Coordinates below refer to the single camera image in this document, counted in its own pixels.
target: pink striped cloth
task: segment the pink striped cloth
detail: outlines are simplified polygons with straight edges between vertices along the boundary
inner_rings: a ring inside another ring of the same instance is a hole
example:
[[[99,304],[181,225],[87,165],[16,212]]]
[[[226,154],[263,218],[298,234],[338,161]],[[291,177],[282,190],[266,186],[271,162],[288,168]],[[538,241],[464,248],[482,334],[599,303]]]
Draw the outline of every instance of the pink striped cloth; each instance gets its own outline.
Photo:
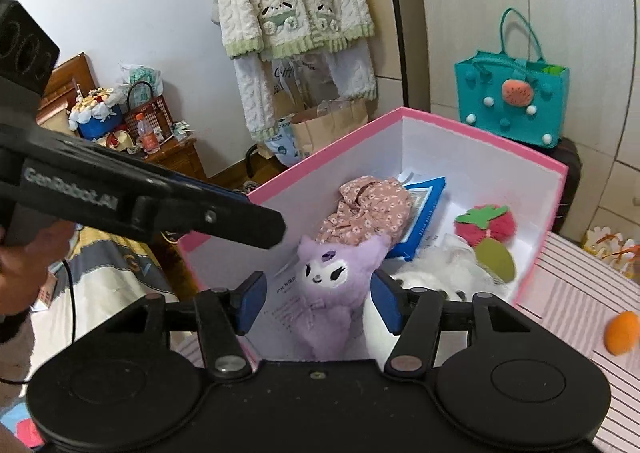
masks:
[[[516,307],[607,376],[611,407],[593,443],[606,453],[640,453],[640,347],[614,357],[603,345],[610,319],[640,312],[640,286],[550,233]]]

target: teal felt bag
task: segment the teal felt bag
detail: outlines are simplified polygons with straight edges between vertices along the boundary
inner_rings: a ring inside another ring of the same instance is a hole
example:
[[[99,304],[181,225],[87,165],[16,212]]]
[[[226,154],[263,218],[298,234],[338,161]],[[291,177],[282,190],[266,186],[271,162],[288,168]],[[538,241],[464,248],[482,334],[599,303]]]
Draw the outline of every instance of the teal felt bag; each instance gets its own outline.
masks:
[[[529,30],[537,61],[511,58],[504,48],[504,22],[513,12]],[[460,121],[522,143],[558,144],[569,91],[569,69],[549,64],[532,27],[514,8],[502,14],[498,54],[479,50],[456,63]]]

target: plush toy ear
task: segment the plush toy ear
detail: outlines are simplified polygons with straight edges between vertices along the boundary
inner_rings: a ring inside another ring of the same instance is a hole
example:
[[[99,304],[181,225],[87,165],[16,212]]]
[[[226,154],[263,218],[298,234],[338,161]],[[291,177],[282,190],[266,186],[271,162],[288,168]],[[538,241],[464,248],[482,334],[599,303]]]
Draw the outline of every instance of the plush toy ear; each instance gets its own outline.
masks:
[[[385,259],[386,253],[389,252],[391,246],[391,238],[384,233],[372,236],[369,240],[365,240],[357,247],[358,257],[361,259],[367,269],[373,270],[380,267]]]
[[[318,243],[315,240],[310,239],[306,235],[302,235],[300,239],[300,245],[298,246],[298,258],[301,261],[309,261],[316,250],[318,249]]]

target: pink floral fabric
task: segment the pink floral fabric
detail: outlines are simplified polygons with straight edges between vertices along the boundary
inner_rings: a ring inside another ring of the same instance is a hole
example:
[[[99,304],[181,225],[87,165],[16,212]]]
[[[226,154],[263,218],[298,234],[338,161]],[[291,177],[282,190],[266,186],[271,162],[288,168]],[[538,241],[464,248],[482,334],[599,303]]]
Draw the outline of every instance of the pink floral fabric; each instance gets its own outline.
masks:
[[[316,240],[358,245],[377,233],[402,238],[411,212],[411,195],[395,178],[360,177],[340,186],[342,200],[329,215]]]

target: wooden floor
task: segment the wooden floor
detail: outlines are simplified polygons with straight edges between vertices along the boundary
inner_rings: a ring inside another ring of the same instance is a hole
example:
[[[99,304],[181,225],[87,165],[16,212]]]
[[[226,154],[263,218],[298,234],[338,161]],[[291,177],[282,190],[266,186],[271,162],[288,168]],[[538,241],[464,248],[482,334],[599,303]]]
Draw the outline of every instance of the wooden floor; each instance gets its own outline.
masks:
[[[286,167],[281,165],[278,159],[274,157],[265,159],[257,154],[251,157],[251,167],[254,173],[252,177],[248,176],[243,160],[209,178],[209,182],[227,189],[242,189],[248,180],[254,181],[258,185],[264,184],[286,170]],[[198,292],[197,283],[180,258],[177,246],[167,242],[162,235],[158,234],[149,247],[156,255],[167,281],[178,299],[193,298]]]

